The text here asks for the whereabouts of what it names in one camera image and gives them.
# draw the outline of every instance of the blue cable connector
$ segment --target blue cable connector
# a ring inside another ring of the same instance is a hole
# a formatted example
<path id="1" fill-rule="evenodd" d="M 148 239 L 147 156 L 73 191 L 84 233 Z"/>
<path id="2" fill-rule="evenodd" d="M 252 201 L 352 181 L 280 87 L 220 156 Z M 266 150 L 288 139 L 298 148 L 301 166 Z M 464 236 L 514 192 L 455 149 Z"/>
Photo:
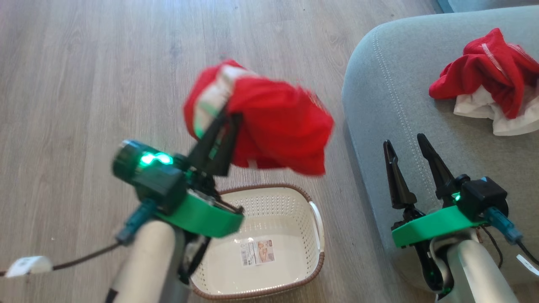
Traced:
<path id="1" fill-rule="evenodd" d="M 157 211 L 157 203 L 151 199 L 145 199 L 139 208 L 126 221 L 124 228 L 116 235 L 116 241 L 122 245 L 130 244 L 135 238 L 136 232 Z"/>
<path id="2" fill-rule="evenodd" d="M 515 227 L 515 224 L 496 207 L 487 208 L 483 216 L 490 225 L 498 229 L 505 236 L 509 244 L 515 245 L 522 240 L 522 233 Z"/>

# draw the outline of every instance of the brown basket rim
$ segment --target brown basket rim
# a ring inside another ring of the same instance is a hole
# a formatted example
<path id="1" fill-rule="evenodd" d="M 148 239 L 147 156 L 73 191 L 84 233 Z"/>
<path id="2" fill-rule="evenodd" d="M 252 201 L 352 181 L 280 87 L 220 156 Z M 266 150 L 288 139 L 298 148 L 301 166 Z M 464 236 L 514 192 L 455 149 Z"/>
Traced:
<path id="1" fill-rule="evenodd" d="M 307 200 L 307 203 L 312 201 L 311 197 L 306 191 L 304 191 L 302 188 L 299 188 L 295 185 L 288 184 L 288 183 L 273 183 L 273 184 L 260 184 L 260 185 L 236 187 L 236 188 L 231 188 L 231 189 L 220 191 L 219 193 L 221 195 L 224 195 L 224 194 L 229 194 L 231 192 L 237 192 L 237 191 L 243 191 L 243 190 L 260 189 L 260 188 L 276 188 L 276 187 L 284 187 L 284 188 L 293 189 L 295 191 L 298 191 L 305 198 L 305 200 Z M 318 274 L 322 270 L 322 265 L 324 264 L 324 258 L 325 258 L 325 255 L 324 255 L 324 252 L 322 251 L 320 252 L 320 255 L 318 258 L 318 264 L 316 268 L 314 269 L 313 273 L 310 276 L 306 277 L 305 279 L 288 284 L 288 285 L 282 285 L 279 287 L 270 288 L 263 291 L 254 291 L 254 292 L 241 293 L 241 294 L 217 294 L 216 295 L 216 294 L 207 294 L 201 291 L 192 281 L 191 281 L 191 284 L 192 284 L 193 292 L 195 294 L 208 300 L 239 300 L 239 299 L 262 297 L 265 295 L 288 291 L 293 288 L 300 287 L 311 282 L 314 278 L 316 278 L 316 276 L 318 276 Z"/>

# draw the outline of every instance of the stitched seam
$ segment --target stitched seam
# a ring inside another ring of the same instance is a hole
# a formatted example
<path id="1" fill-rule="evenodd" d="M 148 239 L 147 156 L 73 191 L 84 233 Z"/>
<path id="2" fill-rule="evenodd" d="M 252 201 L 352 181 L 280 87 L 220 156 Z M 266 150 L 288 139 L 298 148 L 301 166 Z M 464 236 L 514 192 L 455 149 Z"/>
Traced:
<path id="1" fill-rule="evenodd" d="M 429 188 L 429 185 L 427 184 L 427 179 L 425 178 L 425 174 L 427 173 L 426 172 L 426 167 L 424 165 L 421 165 L 421 163 L 419 162 L 419 158 L 417 156 L 420 153 L 419 147 L 417 146 L 417 144 L 413 144 L 413 142 L 411 140 L 412 129 L 410 128 L 410 124 L 408 123 L 408 121 L 406 119 L 406 115 L 404 114 L 404 108 L 403 108 L 402 104 L 400 103 L 400 99 L 399 99 L 399 97 L 397 95 L 397 90 L 395 89 L 395 86 L 393 84 L 393 80 L 391 79 L 391 75 L 389 73 L 388 66 L 387 66 L 387 64 L 386 64 L 386 62 L 384 60 L 383 55 L 382 55 L 381 48 L 380 48 L 380 43 L 379 43 L 379 40 L 378 40 L 378 29 L 379 29 L 379 27 L 377 27 L 375 29 L 376 30 L 375 39 L 372 42 L 372 46 L 373 46 L 373 48 L 375 50 L 376 58 L 378 59 L 378 64 L 379 64 L 380 69 L 382 70 L 382 73 L 384 75 L 384 79 L 385 79 L 385 82 L 386 82 L 386 84 L 388 86 L 389 93 L 391 94 L 391 100 L 393 101 L 393 104 L 394 104 L 395 108 L 397 109 L 397 114 L 399 116 L 399 122 L 400 122 L 400 125 L 404 129 L 404 133 L 406 134 L 406 139 L 408 140 L 408 144 L 410 145 L 410 148 L 413 151 L 415 151 L 413 153 L 413 157 L 416 160 L 416 165 L 419 168 L 419 173 L 421 174 L 421 178 L 423 179 L 423 184 L 425 186 L 425 189 L 427 191 L 431 192 L 430 197 L 431 197 L 431 201 L 433 202 L 433 205 L 440 204 L 439 201 L 434 200 L 433 197 L 436 196 L 436 195 L 432 191 L 432 189 Z"/>
<path id="2" fill-rule="evenodd" d="M 513 43 L 508 43 L 507 45 L 509 47 L 511 47 L 513 50 L 515 50 L 516 52 L 518 52 L 521 56 L 526 58 L 526 60 L 530 61 L 531 63 L 539 64 L 539 63 L 537 63 L 537 61 L 535 61 L 534 58 L 532 58 L 530 55 L 528 55 L 528 53 L 525 52 L 524 49 L 522 49 L 520 46 L 518 46 L 516 44 L 513 44 Z"/>
<path id="3" fill-rule="evenodd" d="M 488 46 L 486 43 L 483 43 L 481 44 L 481 47 L 483 48 L 483 51 L 485 52 L 485 54 L 487 55 L 488 59 L 490 60 L 490 62 L 492 62 L 492 64 L 494 64 L 494 66 L 500 71 L 502 72 L 503 76 L 506 77 L 506 79 L 509 80 L 509 77 L 507 77 L 507 74 L 505 74 L 505 71 L 503 70 L 502 66 L 500 65 L 500 63 L 498 62 L 498 60 L 496 60 L 496 58 L 494 58 L 494 55 L 490 52 L 490 50 L 488 49 Z"/>

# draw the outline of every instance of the white plastic basket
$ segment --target white plastic basket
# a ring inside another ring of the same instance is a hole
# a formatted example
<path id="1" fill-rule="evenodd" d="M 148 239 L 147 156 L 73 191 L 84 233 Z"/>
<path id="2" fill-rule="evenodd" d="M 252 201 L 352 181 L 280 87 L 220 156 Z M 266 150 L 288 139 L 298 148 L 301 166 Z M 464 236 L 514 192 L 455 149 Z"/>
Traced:
<path id="1" fill-rule="evenodd" d="M 290 290 L 318 275 L 324 228 L 306 192 L 276 184 L 221 194 L 224 201 L 245 208 L 245 220 L 239 232 L 211 241 L 191 277 L 196 294 L 211 300 L 246 299 Z"/>

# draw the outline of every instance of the gray sofa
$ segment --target gray sofa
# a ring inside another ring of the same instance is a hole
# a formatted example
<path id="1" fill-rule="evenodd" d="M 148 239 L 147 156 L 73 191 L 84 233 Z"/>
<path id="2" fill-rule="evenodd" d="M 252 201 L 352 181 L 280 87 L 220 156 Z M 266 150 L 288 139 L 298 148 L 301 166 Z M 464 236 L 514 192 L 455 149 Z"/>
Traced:
<path id="1" fill-rule="evenodd" d="M 539 0 L 438 0 L 438 2 L 446 12 L 478 11 L 539 4 Z"/>
<path id="2" fill-rule="evenodd" d="M 473 39 L 499 27 L 507 42 L 539 58 L 538 6 L 420 16 L 382 24 L 369 32 L 351 56 L 342 102 L 352 146 L 386 253 L 402 276 L 427 288 L 414 249 L 394 246 L 391 226 L 402 212 L 391 208 L 382 143 L 390 139 L 417 207 L 436 211 L 441 201 L 417 145 L 424 133 L 455 176 L 489 176 L 509 192 L 509 218 L 524 243 L 539 255 L 539 132 L 497 137 L 492 121 L 453 114 L 454 100 L 433 100 L 429 86 Z M 502 273 L 510 284 L 538 281 L 517 261 L 522 254 L 491 228 L 504 255 Z M 492 243 L 485 247 L 497 262 Z"/>

